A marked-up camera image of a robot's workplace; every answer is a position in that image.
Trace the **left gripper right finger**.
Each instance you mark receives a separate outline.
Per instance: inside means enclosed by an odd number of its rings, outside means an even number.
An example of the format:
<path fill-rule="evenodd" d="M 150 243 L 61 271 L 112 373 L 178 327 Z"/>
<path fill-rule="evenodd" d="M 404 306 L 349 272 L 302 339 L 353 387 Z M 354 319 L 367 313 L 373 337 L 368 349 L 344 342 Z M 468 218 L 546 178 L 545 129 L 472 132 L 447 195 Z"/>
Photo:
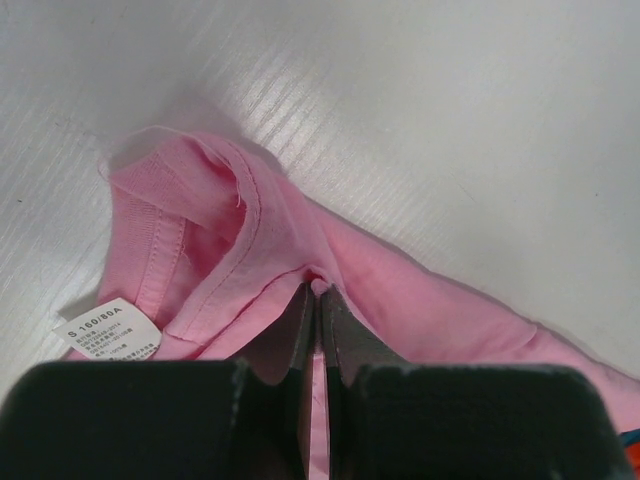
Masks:
<path fill-rule="evenodd" d="M 333 479 L 626 479 L 595 388 L 555 365 L 409 362 L 319 301 Z"/>

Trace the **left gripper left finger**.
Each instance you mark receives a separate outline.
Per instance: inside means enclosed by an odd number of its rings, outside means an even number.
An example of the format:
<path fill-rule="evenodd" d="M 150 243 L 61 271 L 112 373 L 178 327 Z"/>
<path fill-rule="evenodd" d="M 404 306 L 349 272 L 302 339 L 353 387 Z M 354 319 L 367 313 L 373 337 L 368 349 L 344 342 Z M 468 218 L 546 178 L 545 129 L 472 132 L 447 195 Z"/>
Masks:
<path fill-rule="evenodd" d="M 5 479 L 305 479 L 315 298 L 218 361 L 60 361 L 1 409 Z"/>

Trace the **pink t shirt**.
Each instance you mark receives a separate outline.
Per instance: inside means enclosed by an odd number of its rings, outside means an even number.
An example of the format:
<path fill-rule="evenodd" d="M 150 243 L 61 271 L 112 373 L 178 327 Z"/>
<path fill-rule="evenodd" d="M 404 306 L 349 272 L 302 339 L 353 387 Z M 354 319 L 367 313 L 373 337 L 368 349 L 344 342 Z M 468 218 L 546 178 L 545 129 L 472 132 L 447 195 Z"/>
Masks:
<path fill-rule="evenodd" d="M 315 298 L 309 471 L 329 475 L 319 301 L 330 289 L 403 359 L 555 365 L 582 374 L 615 433 L 639 429 L 639 383 L 512 310 L 431 274 L 312 205 L 262 160 L 211 134 L 177 135 L 111 173 L 113 227 L 98 306 L 60 329 L 68 361 L 218 361 Z"/>

